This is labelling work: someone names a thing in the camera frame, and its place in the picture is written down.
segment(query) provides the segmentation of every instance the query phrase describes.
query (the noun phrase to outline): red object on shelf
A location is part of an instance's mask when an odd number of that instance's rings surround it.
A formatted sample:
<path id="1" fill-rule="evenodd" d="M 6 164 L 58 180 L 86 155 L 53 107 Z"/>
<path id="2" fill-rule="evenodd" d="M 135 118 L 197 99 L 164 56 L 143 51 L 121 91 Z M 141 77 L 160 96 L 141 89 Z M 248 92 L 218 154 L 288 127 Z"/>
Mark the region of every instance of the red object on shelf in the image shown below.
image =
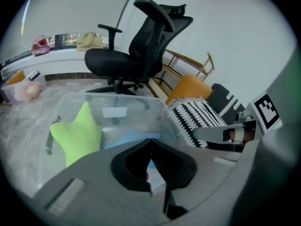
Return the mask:
<path id="1" fill-rule="evenodd" d="M 45 36 L 38 37 L 32 46 L 32 54 L 34 56 L 39 56 L 43 54 L 47 54 L 50 51 L 50 45 Z"/>

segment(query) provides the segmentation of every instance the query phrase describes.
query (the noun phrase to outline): black and white patterned pillow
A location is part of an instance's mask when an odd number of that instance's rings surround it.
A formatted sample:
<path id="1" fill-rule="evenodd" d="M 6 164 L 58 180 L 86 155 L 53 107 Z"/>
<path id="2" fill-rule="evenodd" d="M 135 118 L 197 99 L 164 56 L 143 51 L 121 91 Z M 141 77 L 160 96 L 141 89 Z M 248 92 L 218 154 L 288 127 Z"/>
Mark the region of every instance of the black and white patterned pillow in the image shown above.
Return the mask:
<path id="1" fill-rule="evenodd" d="M 239 100 L 221 84 L 213 85 L 212 94 L 207 102 L 227 125 L 232 125 L 235 121 L 235 115 L 245 110 Z"/>
<path id="2" fill-rule="evenodd" d="M 208 102 L 201 98 L 182 100 L 181 103 L 169 107 L 174 122 L 190 146 L 202 148 L 207 146 L 206 141 L 194 138 L 192 131 L 195 128 L 227 125 Z"/>

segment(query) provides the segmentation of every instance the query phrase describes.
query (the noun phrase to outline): chair armrest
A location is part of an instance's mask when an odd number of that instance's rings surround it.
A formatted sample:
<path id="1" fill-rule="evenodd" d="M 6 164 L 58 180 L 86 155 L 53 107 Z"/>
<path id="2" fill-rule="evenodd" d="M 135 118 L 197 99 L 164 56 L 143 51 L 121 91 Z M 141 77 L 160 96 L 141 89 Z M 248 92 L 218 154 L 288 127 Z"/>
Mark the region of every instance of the chair armrest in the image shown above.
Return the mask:
<path id="1" fill-rule="evenodd" d="M 107 26 L 107 25 L 103 25 L 103 24 L 98 24 L 99 28 L 103 28 L 103 29 L 106 29 L 108 31 L 112 31 L 112 32 L 122 32 L 122 30 L 118 29 L 118 28 L 113 28 L 113 27 L 110 27 L 110 26 Z"/>
<path id="2" fill-rule="evenodd" d="M 122 32 L 122 30 L 118 28 L 113 28 L 107 25 L 103 24 L 98 24 L 99 28 L 103 28 L 109 31 L 109 50 L 114 50 L 114 38 L 115 38 L 115 33 L 117 32 Z"/>

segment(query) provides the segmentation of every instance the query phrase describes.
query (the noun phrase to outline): yellow cloth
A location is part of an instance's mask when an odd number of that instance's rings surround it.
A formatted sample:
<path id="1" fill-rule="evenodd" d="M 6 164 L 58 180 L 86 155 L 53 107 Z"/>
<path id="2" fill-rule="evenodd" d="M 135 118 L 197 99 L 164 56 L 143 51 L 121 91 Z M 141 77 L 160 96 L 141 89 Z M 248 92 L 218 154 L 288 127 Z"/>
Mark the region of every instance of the yellow cloth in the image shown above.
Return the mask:
<path id="1" fill-rule="evenodd" d="M 87 51 L 91 48 L 103 48 L 103 42 L 99 35 L 94 32 L 88 32 L 84 34 L 78 41 L 77 41 L 77 51 Z"/>

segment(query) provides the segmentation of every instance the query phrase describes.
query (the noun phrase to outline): white label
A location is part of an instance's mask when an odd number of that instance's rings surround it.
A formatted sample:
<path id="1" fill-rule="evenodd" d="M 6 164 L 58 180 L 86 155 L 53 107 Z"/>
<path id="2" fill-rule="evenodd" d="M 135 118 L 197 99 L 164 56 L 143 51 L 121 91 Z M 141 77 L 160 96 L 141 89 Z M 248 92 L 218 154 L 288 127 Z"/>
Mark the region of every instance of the white label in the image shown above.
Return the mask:
<path id="1" fill-rule="evenodd" d="M 104 118 L 126 117 L 126 115 L 127 115 L 126 107 L 104 107 L 103 108 Z"/>
<path id="2" fill-rule="evenodd" d="M 223 159 L 223 158 L 220 158 L 220 157 L 215 157 L 214 162 L 221 163 L 221 164 L 224 164 L 224 165 L 228 165 L 228 166 L 231 166 L 231 167 L 234 167 L 235 164 L 236 164 L 236 162 L 234 162 L 234 161 L 229 161 L 227 159 Z"/>

